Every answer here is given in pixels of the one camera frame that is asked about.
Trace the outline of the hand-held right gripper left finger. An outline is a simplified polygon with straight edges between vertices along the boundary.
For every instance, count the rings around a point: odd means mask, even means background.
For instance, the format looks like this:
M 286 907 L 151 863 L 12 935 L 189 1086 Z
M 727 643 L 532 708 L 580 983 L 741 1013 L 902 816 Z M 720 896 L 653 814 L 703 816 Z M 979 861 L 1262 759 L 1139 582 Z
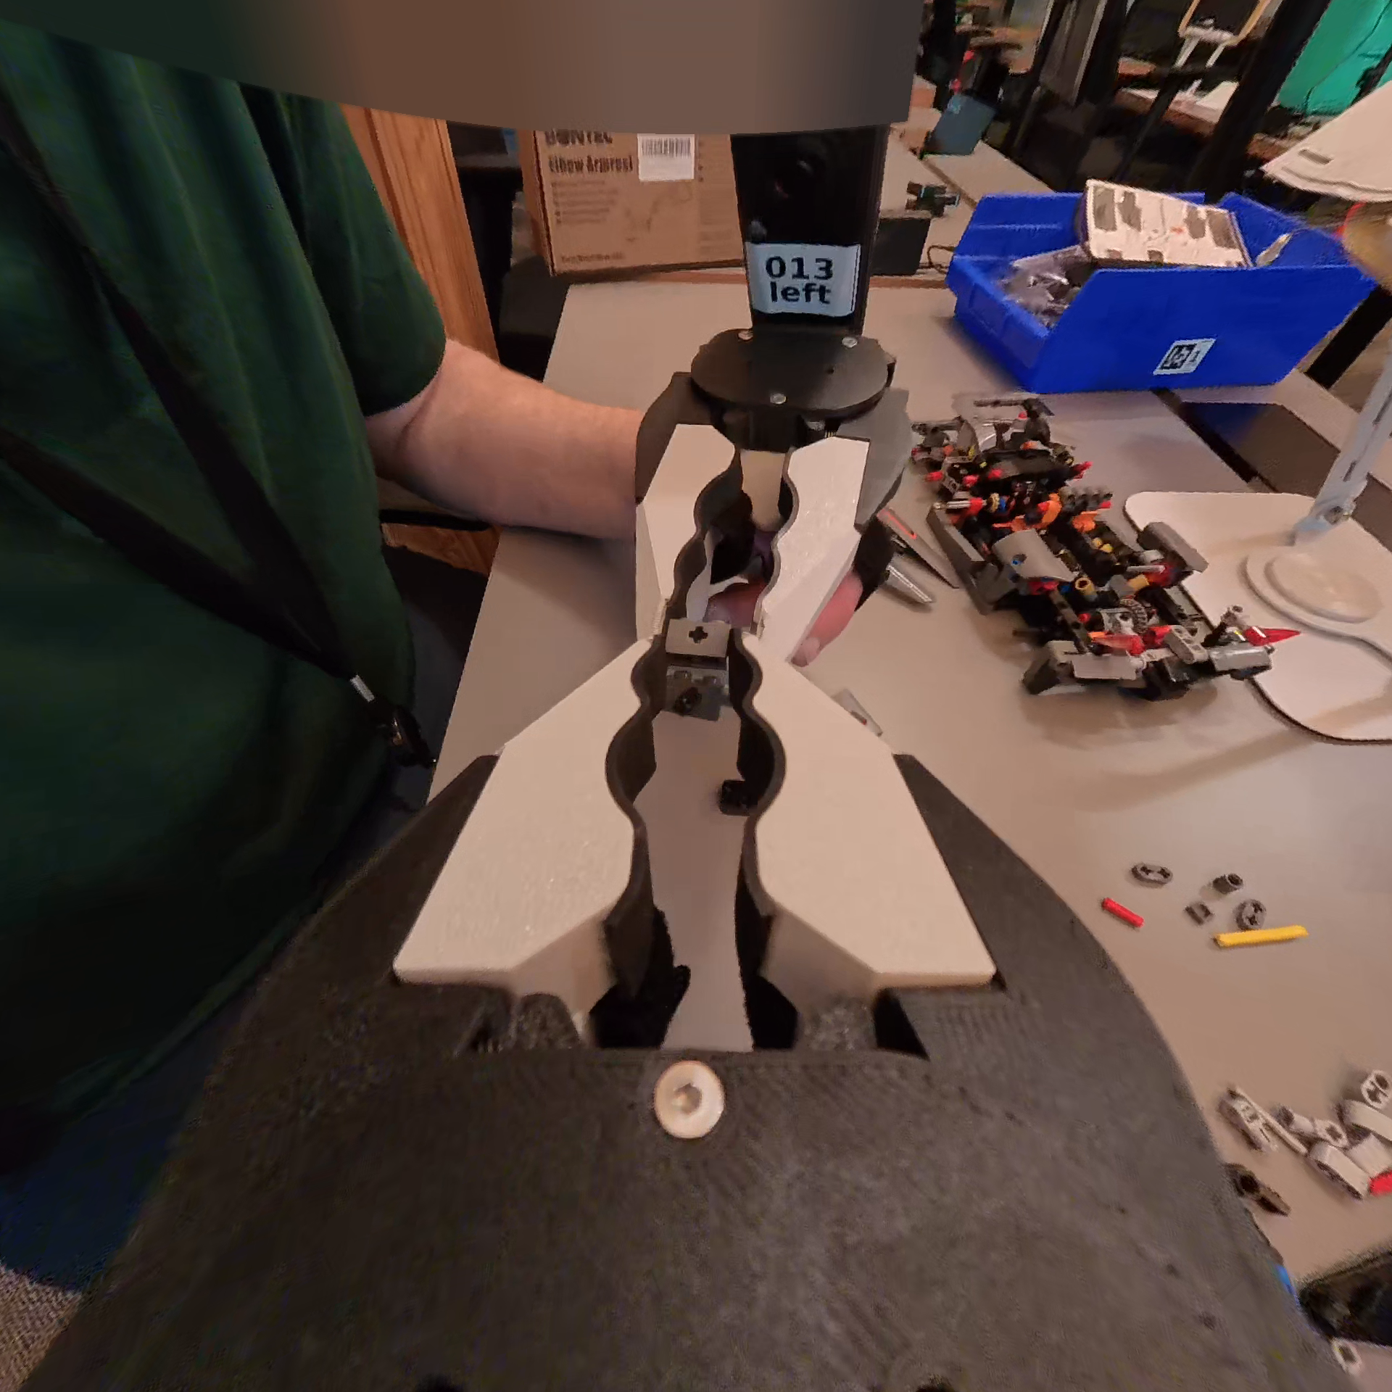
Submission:
M 667 656 L 638 638 L 479 756 L 479 798 L 397 957 L 408 984 L 550 996 L 602 1045 L 658 1045 L 692 972 L 656 907 L 637 794 Z

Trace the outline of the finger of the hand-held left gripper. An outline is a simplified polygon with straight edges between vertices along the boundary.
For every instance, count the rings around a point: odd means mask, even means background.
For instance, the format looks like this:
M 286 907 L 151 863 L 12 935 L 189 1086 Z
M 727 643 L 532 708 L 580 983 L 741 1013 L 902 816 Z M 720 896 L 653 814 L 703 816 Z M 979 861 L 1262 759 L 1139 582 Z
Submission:
M 791 517 L 771 536 L 771 572 L 754 603 L 764 656 L 792 658 L 850 572 L 867 451 L 869 443 L 827 438 L 788 453 Z
M 739 494 L 737 444 L 708 423 L 677 423 L 637 501 L 637 638 L 653 638 L 669 617 L 687 617 L 688 592 L 708 562 L 708 532 Z

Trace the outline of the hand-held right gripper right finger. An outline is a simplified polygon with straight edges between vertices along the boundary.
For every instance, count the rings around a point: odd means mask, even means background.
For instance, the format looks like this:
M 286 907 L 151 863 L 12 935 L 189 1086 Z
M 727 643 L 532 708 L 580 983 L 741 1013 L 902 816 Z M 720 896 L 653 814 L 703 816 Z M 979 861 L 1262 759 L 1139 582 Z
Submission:
M 731 636 L 731 702 L 753 980 L 797 1022 L 889 988 L 986 986 L 991 953 L 893 747 L 753 633 Z

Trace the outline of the person's left forearm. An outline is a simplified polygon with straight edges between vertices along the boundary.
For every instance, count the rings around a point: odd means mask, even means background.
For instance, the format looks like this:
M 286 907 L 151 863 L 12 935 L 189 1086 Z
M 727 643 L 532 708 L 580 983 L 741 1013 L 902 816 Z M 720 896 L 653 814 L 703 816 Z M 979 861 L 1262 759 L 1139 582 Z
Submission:
M 641 411 L 557 393 L 451 337 L 429 386 L 365 418 L 379 476 L 499 527 L 625 540 Z

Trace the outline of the grey pointed lego panel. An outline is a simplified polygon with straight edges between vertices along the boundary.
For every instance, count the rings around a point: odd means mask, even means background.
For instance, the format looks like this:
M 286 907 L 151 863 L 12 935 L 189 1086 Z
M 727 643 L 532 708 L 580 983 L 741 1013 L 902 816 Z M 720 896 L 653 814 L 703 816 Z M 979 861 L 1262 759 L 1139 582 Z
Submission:
M 895 510 L 895 506 L 885 504 L 879 510 L 879 523 L 889 532 L 896 552 L 914 556 L 921 567 L 926 567 L 946 586 L 960 588 L 960 582 L 950 567 L 950 560 L 937 548 L 932 548 L 927 540 L 914 530 L 914 526 L 902 513 Z

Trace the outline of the partly built lego car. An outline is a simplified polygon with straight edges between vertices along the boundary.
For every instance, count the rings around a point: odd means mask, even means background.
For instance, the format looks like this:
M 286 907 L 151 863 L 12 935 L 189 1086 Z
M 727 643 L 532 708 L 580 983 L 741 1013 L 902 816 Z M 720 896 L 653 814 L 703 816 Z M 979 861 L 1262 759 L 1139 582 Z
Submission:
M 1173 701 L 1253 681 L 1299 636 L 1240 603 L 1205 617 L 1183 585 L 1207 558 L 1166 523 L 1132 530 L 1041 397 L 959 394 L 954 414 L 911 430 L 932 491 L 927 530 L 978 611 L 1021 619 L 1034 643 L 1030 694 L 1102 687 Z

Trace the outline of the person's left hand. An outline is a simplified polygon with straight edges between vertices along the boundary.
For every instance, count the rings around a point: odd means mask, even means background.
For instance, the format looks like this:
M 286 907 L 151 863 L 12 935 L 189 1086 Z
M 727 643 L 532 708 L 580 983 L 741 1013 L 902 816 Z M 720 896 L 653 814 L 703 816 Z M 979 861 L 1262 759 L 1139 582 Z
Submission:
M 844 632 L 857 607 L 862 606 L 864 588 L 854 571 L 847 571 L 837 582 L 836 592 L 827 598 L 817 612 L 809 632 L 802 636 L 791 656 L 791 665 L 808 668 L 836 636 Z

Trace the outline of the black case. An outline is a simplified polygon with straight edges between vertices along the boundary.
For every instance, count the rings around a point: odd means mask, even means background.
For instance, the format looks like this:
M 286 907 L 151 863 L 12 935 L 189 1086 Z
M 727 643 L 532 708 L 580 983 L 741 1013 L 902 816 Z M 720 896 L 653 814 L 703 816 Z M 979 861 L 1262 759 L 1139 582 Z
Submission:
M 959 206 L 960 194 L 943 182 L 907 182 L 902 198 L 879 211 L 869 253 L 872 276 L 915 274 L 927 244 L 931 223 Z

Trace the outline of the cardboard box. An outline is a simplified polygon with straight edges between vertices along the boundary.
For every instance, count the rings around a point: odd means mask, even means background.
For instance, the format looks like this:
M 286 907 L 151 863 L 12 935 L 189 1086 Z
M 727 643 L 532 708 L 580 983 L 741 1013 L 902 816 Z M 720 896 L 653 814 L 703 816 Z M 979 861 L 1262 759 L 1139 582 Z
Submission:
M 518 129 L 534 245 L 593 276 L 741 263 L 730 135 Z

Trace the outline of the clear plastic bags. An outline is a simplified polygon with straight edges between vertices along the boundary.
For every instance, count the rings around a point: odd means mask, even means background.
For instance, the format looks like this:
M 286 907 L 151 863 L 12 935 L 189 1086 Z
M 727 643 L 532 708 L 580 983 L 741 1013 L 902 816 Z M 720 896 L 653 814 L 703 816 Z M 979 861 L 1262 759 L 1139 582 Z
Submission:
M 1012 259 L 1003 266 L 998 289 L 1030 317 L 1053 329 L 1096 269 L 1083 245 L 1064 245 Z

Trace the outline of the blue plastic bin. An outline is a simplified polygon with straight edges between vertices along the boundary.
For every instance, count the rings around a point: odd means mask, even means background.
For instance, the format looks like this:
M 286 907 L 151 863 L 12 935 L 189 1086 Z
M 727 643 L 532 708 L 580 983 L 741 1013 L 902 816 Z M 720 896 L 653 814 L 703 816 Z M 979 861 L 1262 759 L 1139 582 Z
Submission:
M 1240 194 L 1221 206 L 1256 269 L 1098 269 L 1049 326 L 1012 300 L 1015 259 L 1078 242 L 1082 194 L 984 195 L 950 259 L 954 317 L 1033 393 L 1273 386 L 1368 297 L 1343 242 Z

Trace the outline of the cluster of dark grey connectors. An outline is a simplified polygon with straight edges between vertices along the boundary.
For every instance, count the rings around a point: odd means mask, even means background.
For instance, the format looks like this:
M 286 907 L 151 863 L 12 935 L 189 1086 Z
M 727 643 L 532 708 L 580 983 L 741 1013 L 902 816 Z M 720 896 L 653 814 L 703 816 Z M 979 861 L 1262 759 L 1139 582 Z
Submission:
M 1173 869 L 1162 861 L 1134 861 L 1130 878 L 1137 884 L 1166 890 L 1176 882 Z M 1254 932 L 1266 928 L 1266 903 L 1244 895 L 1248 882 L 1240 874 L 1220 874 L 1205 880 L 1183 903 L 1182 914 L 1195 925 L 1215 923 L 1221 914 L 1230 921 L 1230 930 Z

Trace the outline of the printed sticker sheet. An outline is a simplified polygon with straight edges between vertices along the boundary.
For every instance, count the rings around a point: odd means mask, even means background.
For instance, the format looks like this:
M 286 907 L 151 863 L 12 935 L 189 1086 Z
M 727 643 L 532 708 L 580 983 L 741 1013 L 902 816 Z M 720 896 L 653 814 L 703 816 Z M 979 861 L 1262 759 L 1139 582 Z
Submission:
M 1080 249 L 1098 266 L 1244 269 L 1253 258 L 1230 211 L 1122 182 L 1089 180 Z

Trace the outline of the person's green shirt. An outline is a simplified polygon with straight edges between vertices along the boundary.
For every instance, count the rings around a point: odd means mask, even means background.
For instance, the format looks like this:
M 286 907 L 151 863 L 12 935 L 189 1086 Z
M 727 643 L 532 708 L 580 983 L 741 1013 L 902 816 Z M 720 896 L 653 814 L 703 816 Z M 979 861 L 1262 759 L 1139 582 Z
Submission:
M 367 417 L 442 348 L 334 102 L 2 20 L 2 1113 L 164 1060 L 421 762 Z

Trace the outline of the white book stand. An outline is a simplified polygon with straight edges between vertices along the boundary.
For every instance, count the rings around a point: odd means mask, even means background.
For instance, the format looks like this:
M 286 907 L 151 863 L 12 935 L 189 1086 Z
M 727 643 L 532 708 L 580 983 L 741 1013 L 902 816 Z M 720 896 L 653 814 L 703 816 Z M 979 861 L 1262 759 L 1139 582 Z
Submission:
M 1283 400 L 1185 400 L 1191 423 L 1242 472 L 1238 491 L 1139 491 L 1122 510 L 1166 526 L 1205 567 L 1182 585 L 1202 617 L 1242 607 L 1291 626 L 1262 698 L 1313 736 L 1390 743 L 1390 367 L 1336 443 Z

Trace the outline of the black pole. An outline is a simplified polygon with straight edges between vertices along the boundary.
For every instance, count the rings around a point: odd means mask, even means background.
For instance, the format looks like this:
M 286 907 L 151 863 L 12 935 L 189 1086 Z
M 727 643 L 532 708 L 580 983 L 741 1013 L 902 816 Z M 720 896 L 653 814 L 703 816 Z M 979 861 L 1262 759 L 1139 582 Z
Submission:
M 1327 7 L 1331 1 L 1278 1 L 1236 94 L 1227 102 L 1207 145 L 1183 174 L 1182 191 L 1202 191 L 1207 201 L 1215 201 L 1238 190 L 1248 147 Z

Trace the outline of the cluster of light grey connectors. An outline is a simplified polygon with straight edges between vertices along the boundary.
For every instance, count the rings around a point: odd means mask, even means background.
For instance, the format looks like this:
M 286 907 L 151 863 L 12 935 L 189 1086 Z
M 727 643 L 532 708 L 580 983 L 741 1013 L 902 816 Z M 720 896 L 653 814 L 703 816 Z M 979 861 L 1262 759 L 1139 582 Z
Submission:
M 1216 1114 L 1254 1153 L 1288 1151 L 1352 1200 L 1390 1196 L 1390 1073 L 1364 1073 L 1331 1114 L 1260 1106 L 1228 1086 Z

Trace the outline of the person's dark trousers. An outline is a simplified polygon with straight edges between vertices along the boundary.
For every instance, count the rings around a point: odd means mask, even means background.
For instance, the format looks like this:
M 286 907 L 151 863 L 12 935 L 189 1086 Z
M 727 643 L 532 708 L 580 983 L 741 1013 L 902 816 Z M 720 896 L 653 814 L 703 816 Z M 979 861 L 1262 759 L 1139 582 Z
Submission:
M 84 1293 L 122 1247 L 235 1031 L 219 1013 L 82 1114 L 2 1113 L 2 1264 Z

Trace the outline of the open instruction book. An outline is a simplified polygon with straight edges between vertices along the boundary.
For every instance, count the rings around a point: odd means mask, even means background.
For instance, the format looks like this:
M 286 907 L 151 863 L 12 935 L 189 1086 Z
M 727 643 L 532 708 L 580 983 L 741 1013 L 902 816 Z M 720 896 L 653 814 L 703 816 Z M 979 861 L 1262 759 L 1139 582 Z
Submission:
M 1350 204 L 1390 204 L 1390 90 L 1376 90 L 1345 113 L 1262 165 L 1295 191 Z

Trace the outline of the teal cover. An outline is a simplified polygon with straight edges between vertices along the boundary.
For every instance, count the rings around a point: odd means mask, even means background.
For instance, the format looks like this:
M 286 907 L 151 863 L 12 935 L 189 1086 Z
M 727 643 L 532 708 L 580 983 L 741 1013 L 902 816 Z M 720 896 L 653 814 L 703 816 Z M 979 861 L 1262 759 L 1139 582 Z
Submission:
M 1362 96 L 1364 76 L 1390 52 L 1390 1 L 1331 1 L 1276 105 L 1301 115 L 1337 115 Z

